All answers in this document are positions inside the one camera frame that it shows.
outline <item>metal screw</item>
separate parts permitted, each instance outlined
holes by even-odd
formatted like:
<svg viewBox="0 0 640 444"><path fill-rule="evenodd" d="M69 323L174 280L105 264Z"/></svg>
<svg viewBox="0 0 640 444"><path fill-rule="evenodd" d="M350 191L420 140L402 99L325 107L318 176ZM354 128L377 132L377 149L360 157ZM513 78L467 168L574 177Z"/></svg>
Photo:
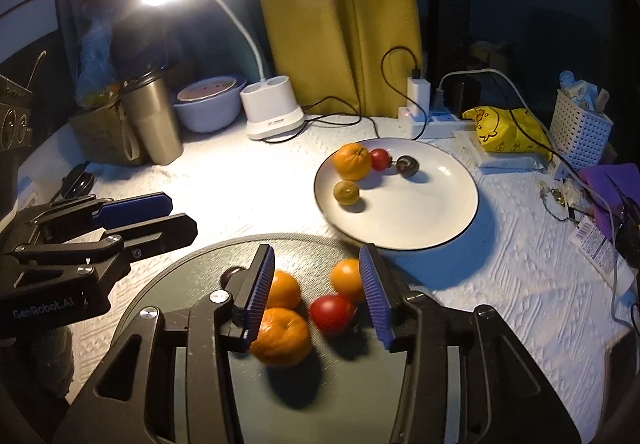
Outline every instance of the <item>metal screw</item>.
<svg viewBox="0 0 640 444"><path fill-rule="evenodd" d="M491 319L495 316L495 309L489 305L480 305L478 307L478 314L481 318Z"/></svg>
<svg viewBox="0 0 640 444"><path fill-rule="evenodd" d="M230 295L226 290L214 290L209 299L212 303L224 303L229 297Z"/></svg>
<svg viewBox="0 0 640 444"><path fill-rule="evenodd" d="M140 311L140 317L143 319L153 319L158 316L158 309L155 307L145 307Z"/></svg>

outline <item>small round fruit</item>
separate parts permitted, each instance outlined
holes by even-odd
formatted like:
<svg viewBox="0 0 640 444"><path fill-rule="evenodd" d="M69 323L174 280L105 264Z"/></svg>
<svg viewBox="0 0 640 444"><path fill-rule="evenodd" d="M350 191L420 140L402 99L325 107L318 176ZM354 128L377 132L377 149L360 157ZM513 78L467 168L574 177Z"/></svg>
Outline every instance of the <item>small round fruit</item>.
<svg viewBox="0 0 640 444"><path fill-rule="evenodd" d="M311 352L311 334L305 319L293 310L267 309L250 351L267 366L294 366Z"/></svg>
<svg viewBox="0 0 640 444"><path fill-rule="evenodd" d="M361 180L371 170L371 155L362 144L345 144L334 153L332 160L335 170L344 180Z"/></svg>
<svg viewBox="0 0 640 444"><path fill-rule="evenodd" d="M420 170L420 164L416 159L409 155L402 155L396 160L396 168L404 178L409 178L415 175Z"/></svg>
<svg viewBox="0 0 640 444"><path fill-rule="evenodd" d="M341 180L334 186L334 198L340 205L353 205L360 199L360 188L348 180Z"/></svg>
<svg viewBox="0 0 640 444"><path fill-rule="evenodd" d="M363 303L366 299L357 258L336 263L330 279L331 285L340 296L346 297L353 303Z"/></svg>
<svg viewBox="0 0 640 444"><path fill-rule="evenodd" d="M273 273L267 308L282 307L293 310L300 303L300 285L296 279L282 270Z"/></svg>
<svg viewBox="0 0 640 444"><path fill-rule="evenodd" d="M349 326L356 309L343 296L322 296L309 307L309 316L326 336L337 336Z"/></svg>
<svg viewBox="0 0 640 444"><path fill-rule="evenodd" d="M371 155L371 167L376 171L384 171L391 167L391 155L385 149L374 149Z"/></svg>

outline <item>white plate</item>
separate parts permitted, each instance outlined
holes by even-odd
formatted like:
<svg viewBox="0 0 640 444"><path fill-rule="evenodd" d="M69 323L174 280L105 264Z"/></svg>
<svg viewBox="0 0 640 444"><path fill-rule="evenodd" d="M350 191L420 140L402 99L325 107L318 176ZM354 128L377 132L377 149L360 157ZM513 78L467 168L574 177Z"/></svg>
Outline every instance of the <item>white plate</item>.
<svg viewBox="0 0 640 444"><path fill-rule="evenodd" d="M334 199L341 178L328 157L318 169L314 194L320 211L338 230L382 249L422 250L462 234L476 217L478 188L466 168L444 151L406 139L360 142L369 151L382 148L394 160L414 157L420 171L406 179L395 169L371 171L360 187L360 202L342 207Z"/></svg>

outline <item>white plastic basket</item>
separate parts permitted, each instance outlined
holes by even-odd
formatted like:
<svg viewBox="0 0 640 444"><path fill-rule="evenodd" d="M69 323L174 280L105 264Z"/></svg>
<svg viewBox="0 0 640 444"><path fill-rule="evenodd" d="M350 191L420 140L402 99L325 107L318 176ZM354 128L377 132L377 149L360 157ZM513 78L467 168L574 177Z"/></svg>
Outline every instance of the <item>white plastic basket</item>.
<svg viewBox="0 0 640 444"><path fill-rule="evenodd" d="M606 115L583 110L558 91L549 133L575 170L599 164L612 126Z"/></svg>

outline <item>yellow curtain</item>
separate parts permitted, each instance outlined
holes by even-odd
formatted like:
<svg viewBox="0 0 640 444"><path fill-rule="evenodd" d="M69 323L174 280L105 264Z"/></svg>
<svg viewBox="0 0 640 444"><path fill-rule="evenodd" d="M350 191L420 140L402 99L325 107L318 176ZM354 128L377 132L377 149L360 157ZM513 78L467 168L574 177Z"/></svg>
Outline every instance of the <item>yellow curtain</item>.
<svg viewBox="0 0 640 444"><path fill-rule="evenodd" d="M412 49L421 62L415 0L260 0L276 70L289 75L301 105L335 95L369 116L396 117L404 99L388 88L380 60L392 46ZM403 93L414 62L395 52L385 63ZM335 101L312 113L345 112Z"/></svg>

